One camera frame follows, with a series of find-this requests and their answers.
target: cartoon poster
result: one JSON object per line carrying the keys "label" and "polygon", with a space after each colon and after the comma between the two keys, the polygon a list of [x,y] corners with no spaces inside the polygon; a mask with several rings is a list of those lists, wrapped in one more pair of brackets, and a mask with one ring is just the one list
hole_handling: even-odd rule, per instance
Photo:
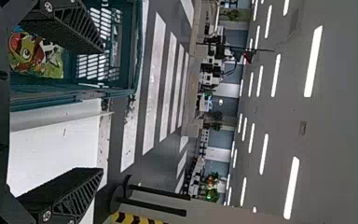
{"label": "cartoon poster", "polygon": [[8,40],[12,71],[35,77],[63,78],[63,48],[16,27]]}

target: ceiling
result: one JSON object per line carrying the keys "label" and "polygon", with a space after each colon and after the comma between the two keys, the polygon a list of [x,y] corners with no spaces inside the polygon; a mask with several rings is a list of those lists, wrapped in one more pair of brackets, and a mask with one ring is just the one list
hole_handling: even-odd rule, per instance
{"label": "ceiling", "polygon": [[[236,132],[238,160],[231,170],[231,204],[240,206],[247,176],[244,208],[282,216],[294,156],[300,159],[291,219],[310,223],[358,223],[358,1],[284,0],[258,4],[249,38],[260,25],[258,52],[243,72],[239,114],[248,119],[245,140]],[[273,5],[269,37],[264,37],[269,5]],[[298,28],[289,35],[292,15]],[[304,97],[314,30],[324,27],[312,96]],[[270,96],[277,53],[282,55],[276,96]],[[264,66],[256,97],[260,65]],[[251,72],[255,73],[248,97]],[[307,122],[305,135],[299,134]],[[252,123],[255,138],[248,144]],[[269,135],[264,174],[259,173],[265,133]]]}

